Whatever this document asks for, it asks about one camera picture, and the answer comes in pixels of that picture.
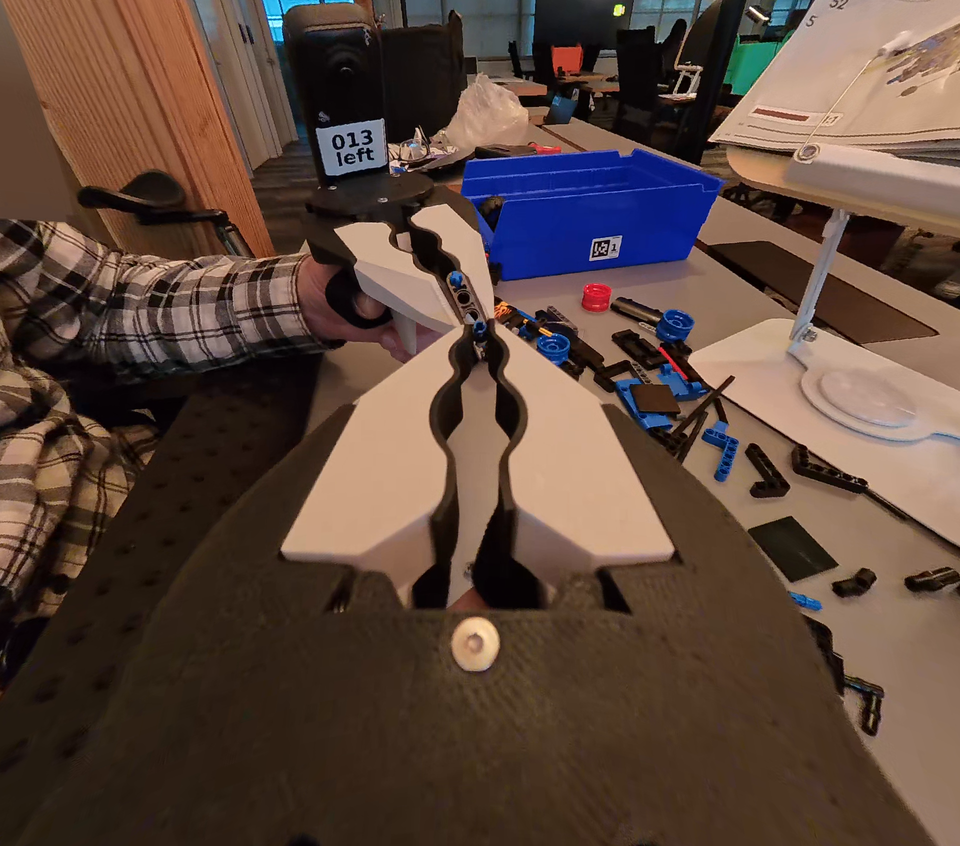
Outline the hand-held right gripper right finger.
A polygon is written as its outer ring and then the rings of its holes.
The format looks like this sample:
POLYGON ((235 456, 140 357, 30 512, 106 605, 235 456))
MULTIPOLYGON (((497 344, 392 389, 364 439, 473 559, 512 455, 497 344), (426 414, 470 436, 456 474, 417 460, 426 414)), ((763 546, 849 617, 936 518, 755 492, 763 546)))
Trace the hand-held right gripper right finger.
POLYGON ((675 545, 618 435, 636 429, 510 331, 485 358, 507 437, 497 504, 474 559, 494 610, 533 610, 573 576, 666 563, 675 545))

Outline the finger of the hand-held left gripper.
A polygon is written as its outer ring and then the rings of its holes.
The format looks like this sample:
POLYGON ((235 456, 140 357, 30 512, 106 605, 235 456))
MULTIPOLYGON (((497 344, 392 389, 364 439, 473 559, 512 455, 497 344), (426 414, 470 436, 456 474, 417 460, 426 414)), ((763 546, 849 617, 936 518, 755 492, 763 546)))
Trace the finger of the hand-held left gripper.
POLYGON ((451 331, 463 326, 441 292, 438 277, 421 265, 413 252, 396 244, 386 222, 332 222, 332 232, 353 258, 359 288, 388 308, 396 329, 451 331))
POLYGON ((413 252, 420 265, 433 272, 442 296, 452 300, 447 276, 454 269, 465 274, 487 321, 495 316, 495 288, 474 206, 470 203, 427 204, 411 214, 413 252))

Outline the black thin beam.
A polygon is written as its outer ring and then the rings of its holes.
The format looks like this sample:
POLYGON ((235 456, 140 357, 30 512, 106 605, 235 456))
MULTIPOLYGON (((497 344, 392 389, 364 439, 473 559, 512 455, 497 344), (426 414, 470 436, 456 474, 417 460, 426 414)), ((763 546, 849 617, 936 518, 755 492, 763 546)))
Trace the black thin beam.
POLYGON ((450 273, 449 273, 446 277, 446 289, 449 294, 449 298, 452 301, 454 312, 458 314, 462 324, 469 329, 470 338, 473 344, 474 355, 476 359, 486 360, 486 347, 487 347, 487 341, 489 338, 489 329, 487 329, 486 341, 483 343, 476 343, 474 342, 474 339, 472 336, 472 326, 474 322, 478 320, 483 320, 484 322, 486 322, 486 325, 488 325, 488 317, 484 312, 481 301, 477 293, 475 292, 470 279, 462 271, 460 272, 464 277, 463 287, 458 290, 452 289, 448 283, 448 277, 450 276, 450 273))

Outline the building instruction booklet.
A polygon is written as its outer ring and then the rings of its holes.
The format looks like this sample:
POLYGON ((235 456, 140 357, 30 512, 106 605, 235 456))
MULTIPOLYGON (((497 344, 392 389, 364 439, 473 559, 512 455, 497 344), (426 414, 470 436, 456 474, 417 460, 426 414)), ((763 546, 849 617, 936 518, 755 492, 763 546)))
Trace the building instruction booklet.
POLYGON ((958 69, 959 0, 813 0, 710 140, 957 163, 958 69))

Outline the grey desk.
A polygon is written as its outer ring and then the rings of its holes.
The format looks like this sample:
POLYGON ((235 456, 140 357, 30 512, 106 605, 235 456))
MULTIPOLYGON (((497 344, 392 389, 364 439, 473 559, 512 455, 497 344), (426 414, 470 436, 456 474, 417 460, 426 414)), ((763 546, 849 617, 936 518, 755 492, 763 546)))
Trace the grey desk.
MULTIPOLYGON (((688 340, 699 350, 787 311, 747 280, 719 262, 717 244, 776 242, 785 251, 810 260, 815 243, 769 220, 719 199, 713 205, 694 251, 684 261, 626 267, 596 280, 658 309, 690 313, 695 327, 688 340)), ((838 278, 865 294, 902 310, 937 332, 868 348, 890 360, 917 354, 920 371, 946 368, 941 382, 956 385, 958 312, 846 256, 837 259, 838 278)), ((524 311, 554 305, 575 321, 586 341, 610 360, 620 359, 612 332, 631 324, 612 313, 579 309, 583 285, 594 276, 568 275, 514 281, 498 290, 524 311)), ((311 404, 311 431, 334 408, 389 376, 399 364, 380 348, 347 346, 330 354, 319 370, 311 404)), ((726 405, 730 425, 743 446, 755 442, 784 474, 791 474, 791 444, 737 405, 726 405)), ((797 584, 800 592, 822 600, 819 619, 852 675, 885 690, 882 723, 876 737, 856 736, 869 748, 898 793, 937 844, 958 844, 958 594, 951 590, 914 594, 906 575, 950 565, 958 568, 957 550, 920 525, 886 511, 869 496, 856 496, 800 478, 782 499, 749 495, 753 468, 742 455, 726 483, 712 479, 714 452, 698 443, 687 457, 688 468, 713 492, 744 529, 782 517, 795 518, 837 560, 829 574, 797 584), (874 570, 878 581, 859 598, 841 599, 831 582, 858 568, 874 570)))

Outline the person's left hand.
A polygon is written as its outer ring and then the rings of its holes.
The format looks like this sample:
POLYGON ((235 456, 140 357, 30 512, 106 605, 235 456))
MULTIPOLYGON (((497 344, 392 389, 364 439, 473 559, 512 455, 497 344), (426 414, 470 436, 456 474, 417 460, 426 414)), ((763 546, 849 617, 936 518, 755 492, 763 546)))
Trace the person's left hand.
POLYGON ((393 322, 360 327, 349 322, 330 306, 327 288, 338 272, 340 268, 320 264, 309 254, 302 258, 298 266, 295 278, 296 299, 311 335, 328 345, 375 344, 386 350, 394 360, 409 361, 412 354, 405 348, 393 322))

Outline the black fabric chair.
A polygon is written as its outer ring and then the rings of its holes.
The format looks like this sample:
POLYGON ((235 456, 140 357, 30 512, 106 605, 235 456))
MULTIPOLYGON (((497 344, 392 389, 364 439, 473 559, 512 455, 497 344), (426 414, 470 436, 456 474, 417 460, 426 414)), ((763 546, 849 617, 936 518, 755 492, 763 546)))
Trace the black fabric chair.
POLYGON ((460 13, 450 11, 445 24, 384 29, 380 41, 388 143, 445 130, 468 85, 460 13))

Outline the blue toy panel piece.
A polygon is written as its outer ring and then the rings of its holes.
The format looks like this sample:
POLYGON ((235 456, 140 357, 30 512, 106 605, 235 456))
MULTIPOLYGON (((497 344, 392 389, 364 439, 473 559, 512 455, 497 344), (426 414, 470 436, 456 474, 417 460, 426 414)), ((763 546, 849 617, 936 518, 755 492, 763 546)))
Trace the blue toy panel piece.
POLYGON ((651 384, 651 382, 645 382, 634 377, 618 379, 614 382, 616 395, 618 396, 624 408, 626 408, 631 419, 634 420, 645 432, 654 430, 670 432, 673 428, 674 419, 676 416, 669 417, 657 414, 638 413, 630 397, 630 386, 633 384, 651 384))
POLYGON ((657 377, 679 403, 700 400, 710 392, 710 388, 701 381, 685 377, 669 362, 659 366, 657 377))

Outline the blue storage bin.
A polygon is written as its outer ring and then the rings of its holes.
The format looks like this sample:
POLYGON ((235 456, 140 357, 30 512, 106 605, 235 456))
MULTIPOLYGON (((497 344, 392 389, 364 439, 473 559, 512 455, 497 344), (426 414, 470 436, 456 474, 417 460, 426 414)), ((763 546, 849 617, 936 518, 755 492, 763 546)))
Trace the blue storage bin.
POLYGON ((685 260, 724 185, 655 152, 579 152, 470 160, 461 194, 478 212, 505 281, 685 260))

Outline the crumpled clear plastic wrap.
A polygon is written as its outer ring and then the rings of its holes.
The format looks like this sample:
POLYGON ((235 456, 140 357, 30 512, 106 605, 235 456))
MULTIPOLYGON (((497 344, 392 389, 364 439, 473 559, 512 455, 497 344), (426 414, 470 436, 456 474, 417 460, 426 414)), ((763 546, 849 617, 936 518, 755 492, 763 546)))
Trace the crumpled clear plastic wrap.
POLYGON ((461 93, 457 110, 441 134, 447 144, 473 151, 478 146, 523 144, 528 126, 527 109, 520 99, 479 73, 461 93))

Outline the blue angled beam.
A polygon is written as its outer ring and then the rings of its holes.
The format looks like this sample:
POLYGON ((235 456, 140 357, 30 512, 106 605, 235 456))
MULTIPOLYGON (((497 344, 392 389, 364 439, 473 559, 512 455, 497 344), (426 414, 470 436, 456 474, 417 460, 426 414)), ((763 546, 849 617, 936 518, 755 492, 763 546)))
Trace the blue angled beam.
POLYGON ((702 432, 702 441, 720 451, 719 461, 714 471, 714 480, 726 482, 738 456, 739 441, 729 433, 726 420, 717 420, 702 432))

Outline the neighbouring grey table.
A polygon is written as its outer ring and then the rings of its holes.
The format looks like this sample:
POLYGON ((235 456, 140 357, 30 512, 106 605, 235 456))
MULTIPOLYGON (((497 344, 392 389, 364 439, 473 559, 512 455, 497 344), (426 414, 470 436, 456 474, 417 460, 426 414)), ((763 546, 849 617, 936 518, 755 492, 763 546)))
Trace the neighbouring grey table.
MULTIPOLYGON (((634 145, 608 130, 600 129, 589 122, 580 119, 571 119, 567 123, 547 123, 546 108, 534 108, 534 118, 528 122, 525 138, 520 145, 538 145, 543 147, 558 147, 561 152, 593 152, 604 150, 626 150, 630 152, 634 145)), ((474 151, 454 149, 439 156, 427 156, 419 161, 402 161, 394 159, 390 162, 390 175, 401 175, 405 172, 443 171, 459 168, 462 164, 473 159, 474 151)))

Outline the scattered black toy beams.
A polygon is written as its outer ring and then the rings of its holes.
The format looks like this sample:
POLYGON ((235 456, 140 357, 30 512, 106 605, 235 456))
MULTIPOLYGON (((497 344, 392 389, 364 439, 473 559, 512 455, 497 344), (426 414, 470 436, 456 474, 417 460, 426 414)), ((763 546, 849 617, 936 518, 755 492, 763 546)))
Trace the scattered black toy beams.
MULTIPOLYGON (((625 360, 619 364, 612 364, 606 367, 603 358, 588 343, 580 340, 580 351, 585 357, 585 367, 594 372, 594 381, 601 385, 607 392, 615 391, 614 376, 621 372, 631 372, 632 363, 625 360)), ((690 435, 682 431, 674 433, 672 430, 649 430, 648 437, 658 443, 669 456, 678 461, 689 453, 692 447, 690 435)), ((772 463, 766 452, 755 443, 747 445, 745 456, 759 475, 759 480, 750 486, 750 495, 758 500, 778 499, 784 497, 789 491, 789 483, 782 476, 780 471, 772 463)), ((871 737, 874 737, 880 728, 882 716, 882 699, 884 690, 877 684, 868 683, 858 677, 846 675, 840 680, 839 675, 842 672, 842 661, 834 653, 834 648, 826 645, 823 635, 816 634, 816 639, 821 645, 823 655, 827 661, 827 666, 831 670, 835 685, 840 694, 846 689, 851 689, 862 696, 862 709, 860 727, 862 731, 871 737)))

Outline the white rounded board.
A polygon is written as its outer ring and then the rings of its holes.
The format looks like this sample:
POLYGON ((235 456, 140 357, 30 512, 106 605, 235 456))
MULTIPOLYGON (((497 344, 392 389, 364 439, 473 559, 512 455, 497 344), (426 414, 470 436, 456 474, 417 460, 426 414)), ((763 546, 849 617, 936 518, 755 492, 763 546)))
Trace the white rounded board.
MULTIPOLYGON (((934 438, 914 444, 885 442, 849 430, 819 413, 800 389, 802 366, 787 353, 792 326, 786 319, 764 321, 695 351, 691 362, 710 385, 718 386, 733 376, 726 394, 740 408, 805 445, 840 471, 867 480, 882 499, 943 540, 958 545, 958 441, 934 438)), ((823 331, 819 331, 819 337, 841 339, 823 331)), ((925 378, 925 386, 934 395, 947 390, 958 393, 951 386, 916 373, 925 378)), ((958 413, 958 406, 950 410, 958 413)))

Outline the green box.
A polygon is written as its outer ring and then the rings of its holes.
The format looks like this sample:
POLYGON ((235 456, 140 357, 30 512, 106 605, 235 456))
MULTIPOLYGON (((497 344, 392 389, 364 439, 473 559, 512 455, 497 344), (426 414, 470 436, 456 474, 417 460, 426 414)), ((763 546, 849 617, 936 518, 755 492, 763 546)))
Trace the green box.
POLYGON ((726 68, 724 84, 735 96, 744 96, 771 64, 783 43, 757 36, 738 36, 726 68))

